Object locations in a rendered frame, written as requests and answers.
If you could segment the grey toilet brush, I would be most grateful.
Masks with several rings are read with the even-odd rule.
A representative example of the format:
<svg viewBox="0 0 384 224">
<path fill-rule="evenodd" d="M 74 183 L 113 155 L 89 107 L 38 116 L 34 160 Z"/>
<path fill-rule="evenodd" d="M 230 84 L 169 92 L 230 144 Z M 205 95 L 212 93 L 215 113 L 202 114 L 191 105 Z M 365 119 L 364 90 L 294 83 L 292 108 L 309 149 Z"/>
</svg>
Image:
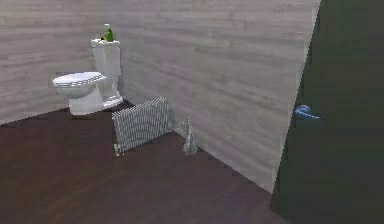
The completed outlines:
<svg viewBox="0 0 384 224">
<path fill-rule="evenodd" d="M 198 147 L 196 146 L 193 138 L 193 133 L 192 133 L 192 127 L 190 124 L 190 120 L 186 120 L 186 139 L 183 145 L 183 151 L 186 155 L 194 155 L 198 152 Z"/>
</svg>

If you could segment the green spray bottle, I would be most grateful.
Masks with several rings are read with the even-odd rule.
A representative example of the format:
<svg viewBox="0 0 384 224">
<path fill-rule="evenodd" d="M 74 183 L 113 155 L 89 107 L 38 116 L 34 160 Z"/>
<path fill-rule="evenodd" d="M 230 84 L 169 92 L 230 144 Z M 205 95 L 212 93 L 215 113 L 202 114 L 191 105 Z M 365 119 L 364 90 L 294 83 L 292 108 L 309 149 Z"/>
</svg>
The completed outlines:
<svg viewBox="0 0 384 224">
<path fill-rule="evenodd" d="M 104 25 L 104 33 L 101 36 L 102 41 L 113 42 L 115 40 L 113 31 L 109 24 Z"/>
</svg>

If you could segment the grey ribbed radiator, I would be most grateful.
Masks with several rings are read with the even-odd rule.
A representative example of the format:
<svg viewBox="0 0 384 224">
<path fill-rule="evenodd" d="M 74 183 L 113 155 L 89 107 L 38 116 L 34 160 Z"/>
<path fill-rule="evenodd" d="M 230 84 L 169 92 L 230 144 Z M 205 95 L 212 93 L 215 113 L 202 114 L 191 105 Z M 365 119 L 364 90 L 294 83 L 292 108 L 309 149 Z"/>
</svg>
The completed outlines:
<svg viewBox="0 0 384 224">
<path fill-rule="evenodd" d="M 169 104 L 163 97 L 113 112 L 112 120 L 116 133 L 116 156 L 150 142 L 171 129 Z"/>
</svg>

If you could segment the white toilet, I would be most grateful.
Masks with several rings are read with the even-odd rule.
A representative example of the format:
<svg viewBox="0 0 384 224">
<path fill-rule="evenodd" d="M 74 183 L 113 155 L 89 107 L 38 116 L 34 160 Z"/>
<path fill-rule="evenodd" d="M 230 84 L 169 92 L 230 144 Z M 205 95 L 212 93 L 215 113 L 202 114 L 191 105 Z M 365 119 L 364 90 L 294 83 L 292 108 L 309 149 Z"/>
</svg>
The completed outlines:
<svg viewBox="0 0 384 224">
<path fill-rule="evenodd" d="M 52 83 L 68 99 L 73 115 L 87 115 L 123 102 L 118 91 L 121 76 L 120 42 L 92 39 L 96 70 L 61 75 Z"/>
</svg>

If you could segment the dark green room door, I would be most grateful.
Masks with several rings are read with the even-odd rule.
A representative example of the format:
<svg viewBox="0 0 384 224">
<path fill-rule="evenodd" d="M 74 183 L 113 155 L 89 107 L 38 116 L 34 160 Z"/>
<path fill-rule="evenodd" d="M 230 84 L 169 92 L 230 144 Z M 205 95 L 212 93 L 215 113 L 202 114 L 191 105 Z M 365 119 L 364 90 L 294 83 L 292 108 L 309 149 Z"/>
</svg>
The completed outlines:
<svg viewBox="0 0 384 224">
<path fill-rule="evenodd" d="M 289 224 L 384 224 L 384 0 L 320 1 L 270 207 Z"/>
</svg>

